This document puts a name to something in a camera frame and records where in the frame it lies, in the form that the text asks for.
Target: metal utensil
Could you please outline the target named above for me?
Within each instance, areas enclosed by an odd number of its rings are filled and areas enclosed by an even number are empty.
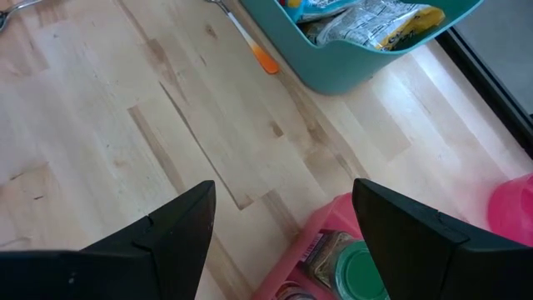
[[[233,13],[227,8],[227,6],[222,2],[222,0],[206,0],[209,3],[216,3],[218,7],[232,20],[235,27],[239,30],[241,35],[247,41],[248,45],[253,51],[253,54],[256,56],[257,61],[269,74],[275,74],[279,71],[279,66],[277,62],[272,59],[272,57],[263,49],[257,42],[248,34],[247,30],[237,21]]]
[[[14,4],[13,6],[4,11],[0,11],[0,33],[6,28],[7,21],[13,15],[14,12],[23,8],[27,8],[28,6],[32,6],[33,4],[39,3],[41,1],[42,0],[25,0]]]

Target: plastic container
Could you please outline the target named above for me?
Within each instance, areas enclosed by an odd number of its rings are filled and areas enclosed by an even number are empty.
[[[307,40],[277,0],[241,0],[241,3],[309,88],[326,95],[338,95],[348,92],[401,55],[435,38],[472,12],[482,1],[405,0],[441,8],[446,19],[439,27],[414,37],[411,47],[391,52],[362,47],[348,41],[334,41],[317,47]]]
[[[364,241],[354,242],[341,252],[331,282],[339,299],[390,300]]]
[[[501,184],[488,209],[491,231],[533,247],[533,174]]]
[[[253,294],[253,300],[271,300],[285,281],[299,283],[318,300],[336,300],[330,291],[316,285],[296,266],[321,229],[342,230],[355,239],[362,239],[350,193],[336,197],[309,217],[296,242],[287,249]]]

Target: pink cup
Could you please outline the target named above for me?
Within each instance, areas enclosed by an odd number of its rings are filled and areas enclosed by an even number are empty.
[[[533,247],[533,173],[501,184],[488,211],[492,232]]]

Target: pink container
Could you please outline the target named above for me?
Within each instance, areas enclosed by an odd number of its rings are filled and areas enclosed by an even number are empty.
[[[492,232],[533,247],[533,173],[501,184],[488,211]]]
[[[321,229],[343,230],[356,239],[362,239],[357,224],[356,213],[351,204],[351,193],[336,197],[333,201],[316,210],[295,243],[283,254],[277,265],[268,273],[261,286],[253,294],[253,300],[272,300],[277,289],[286,281],[295,281],[318,300],[335,300],[333,294],[317,286],[311,279],[296,268],[298,260],[312,243]]]

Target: wooden floor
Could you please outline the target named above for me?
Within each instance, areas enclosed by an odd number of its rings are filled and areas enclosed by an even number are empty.
[[[491,189],[533,171],[436,43],[324,97],[233,4],[279,74],[202,0],[48,1],[11,20],[0,34],[0,250],[82,248],[214,179],[197,298],[248,299],[354,178],[486,228]]]

